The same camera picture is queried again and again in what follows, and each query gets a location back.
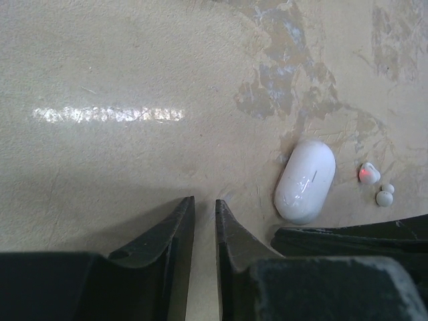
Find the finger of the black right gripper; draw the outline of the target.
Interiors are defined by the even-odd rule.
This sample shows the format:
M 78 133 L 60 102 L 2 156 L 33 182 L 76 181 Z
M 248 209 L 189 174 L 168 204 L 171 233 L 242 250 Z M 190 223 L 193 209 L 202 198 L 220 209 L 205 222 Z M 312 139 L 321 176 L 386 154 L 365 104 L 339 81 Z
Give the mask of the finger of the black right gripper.
M 281 227 L 270 245 L 284 256 L 385 256 L 427 283 L 427 216 L 337 228 Z

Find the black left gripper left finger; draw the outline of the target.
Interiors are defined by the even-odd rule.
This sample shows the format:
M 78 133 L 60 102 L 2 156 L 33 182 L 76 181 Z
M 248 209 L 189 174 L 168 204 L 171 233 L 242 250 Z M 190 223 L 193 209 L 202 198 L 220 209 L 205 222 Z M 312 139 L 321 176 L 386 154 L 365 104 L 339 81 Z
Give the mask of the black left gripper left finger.
M 195 200 L 108 256 L 1 254 L 2 320 L 184 320 Z

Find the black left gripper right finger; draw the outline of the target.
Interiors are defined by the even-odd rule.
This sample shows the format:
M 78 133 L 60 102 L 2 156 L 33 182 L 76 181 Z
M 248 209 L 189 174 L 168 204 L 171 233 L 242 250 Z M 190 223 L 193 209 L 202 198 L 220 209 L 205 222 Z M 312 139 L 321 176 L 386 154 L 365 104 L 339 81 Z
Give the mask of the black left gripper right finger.
M 222 320 L 426 320 L 427 283 L 395 259 L 284 256 L 215 204 Z

